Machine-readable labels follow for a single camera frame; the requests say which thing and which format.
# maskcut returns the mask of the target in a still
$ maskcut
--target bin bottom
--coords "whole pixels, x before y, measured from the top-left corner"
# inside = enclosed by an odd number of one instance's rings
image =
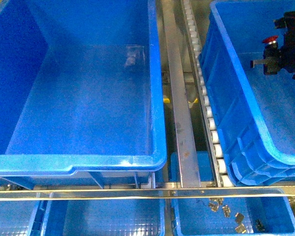
[[[149,155],[143,46],[49,48],[6,154]]]
[[[222,206],[213,212],[208,204],[209,199],[173,199],[176,235],[236,235],[237,213],[244,216],[242,223],[247,233],[295,235],[295,220],[287,198],[225,198],[223,205],[230,209],[229,218],[224,216]]]
[[[164,200],[53,201],[45,236],[163,236]]]

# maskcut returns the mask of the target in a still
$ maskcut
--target stacked blue bins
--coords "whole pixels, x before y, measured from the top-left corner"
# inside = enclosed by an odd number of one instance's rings
[[[273,20],[295,0],[211,3],[200,65],[229,176],[235,185],[295,178],[295,81],[281,70],[265,76],[262,40],[281,32]],[[279,37],[283,45],[283,35]]]
[[[3,0],[0,182],[144,184],[166,161],[154,0]]]
[[[198,152],[197,159],[201,180],[210,181],[212,173],[207,152]],[[177,180],[177,155],[171,156],[172,180]],[[295,218],[286,197],[224,198],[217,212],[209,207],[209,199],[172,199],[174,211],[173,233],[175,236],[228,235],[240,232],[261,235],[295,236]],[[222,207],[228,206],[230,217],[224,216]],[[241,223],[235,215],[241,213]]]

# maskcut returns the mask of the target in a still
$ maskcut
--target plastic bin rim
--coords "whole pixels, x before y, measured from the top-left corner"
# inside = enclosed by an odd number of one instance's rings
[[[145,171],[161,169],[159,155],[0,155],[0,176],[71,175],[76,171]],[[10,159],[17,160],[6,166]]]
[[[231,45],[231,47],[226,47],[227,53],[230,57],[230,60],[232,62],[232,65],[241,65],[240,60],[238,58],[238,55],[235,51],[235,48],[232,45],[232,42],[230,40],[230,37],[227,33],[227,30],[224,26],[224,23],[218,13],[216,5],[219,3],[241,3],[241,2],[256,2],[256,1],[267,1],[267,0],[215,0],[211,2],[210,8],[211,8],[211,14],[213,15],[217,27],[219,29],[219,33],[222,36],[222,39],[224,41],[225,45]],[[242,66],[233,66],[233,69],[235,73],[238,76],[239,82],[242,87],[242,91],[244,96],[246,97],[247,104],[250,108],[250,111],[253,115],[254,121],[257,125],[257,129],[259,131],[259,135],[264,143],[264,148],[266,151],[276,160],[286,164],[286,165],[295,165],[295,154],[286,154],[281,152],[277,149],[277,147],[274,145],[274,142],[271,138],[271,135],[269,133],[269,130],[265,124],[265,121],[263,119],[260,107],[257,103],[256,97],[251,89],[251,86],[248,82],[248,79],[246,77],[246,74],[242,68]]]
[[[0,13],[12,0],[0,3]],[[81,171],[157,171],[167,159],[164,127],[163,86],[155,0],[147,0],[149,20],[151,155],[0,155],[0,175],[67,175]]]

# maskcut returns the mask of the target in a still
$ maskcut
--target metal rod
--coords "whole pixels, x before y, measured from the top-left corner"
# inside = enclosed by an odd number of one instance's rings
[[[109,200],[109,199],[172,199],[231,197],[295,197],[295,186],[170,188],[159,189],[70,189],[0,191],[0,201],[37,200]]]
[[[181,187],[201,187],[172,0],[162,0]]]
[[[209,124],[208,124],[208,119],[206,117],[205,105],[202,102],[203,97],[202,97],[202,93],[201,93],[201,84],[200,84],[200,79],[199,79],[198,69],[197,69],[197,58],[196,58],[195,51],[194,51],[193,44],[192,44],[192,37],[190,34],[190,27],[189,27],[188,20],[187,20],[186,10],[184,8],[184,1],[180,0],[180,3],[181,3],[182,11],[183,11],[183,16],[184,16],[185,29],[186,29],[185,34],[186,34],[186,38],[187,38],[187,45],[188,45],[189,57],[190,57],[190,61],[191,61],[193,78],[195,80],[196,89],[197,89],[197,97],[198,97],[198,101],[200,103],[200,109],[202,111],[201,112],[202,113],[202,124],[203,124],[204,131],[205,131],[205,141],[206,141],[207,151],[208,151],[208,154],[210,157],[213,178],[215,181],[215,186],[222,187],[218,164],[217,164],[217,159],[216,159],[216,156],[214,153],[213,143],[210,138],[210,128],[209,128]],[[191,14],[193,15],[193,18],[194,18],[191,4],[190,4],[190,11],[191,11]],[[196,28],[195,33],[197,34],[197,37],[198,37],[198,43],[201,47],[201,41],[199,39],[196,24],[195,24],[195,28]]]

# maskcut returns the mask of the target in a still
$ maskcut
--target small metal part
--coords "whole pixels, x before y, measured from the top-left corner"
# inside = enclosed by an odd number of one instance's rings
[[[209,198],[212,202],[217,202],[219,206],[223,205],[224,198]]]
[[[256,220],[256,224],[257,224],[257,230],[259,232],[264,232],[265,231],[265,227],[263,225],[263,223],[261,222],[261,220]]]
[[[230,217],[230,208],[229,208],[229,206],[225,205],[225,206],[222,207],[222,209],[223,209],[224,216],[226,218],[229,218]]]
[[[208,203],[208,206],[211,208],[213,212],[217,212],[219,205],[214,203]]]
[[[247,232],[247,229],[246,229],[246,227],[244,226],[244,224],[240,224],[240,225],[238,225],[238,226],[235,228],[235,230],[236,230],[236,232],[237,232],[238,234],[244,234],[244,233]]]
[[[236,217],[235,221],[236,221],[237,224],[241,224],[241,222],[245,218],[245,216],[243,214],[239,213],[239,212],[236,213],[235,217]]]

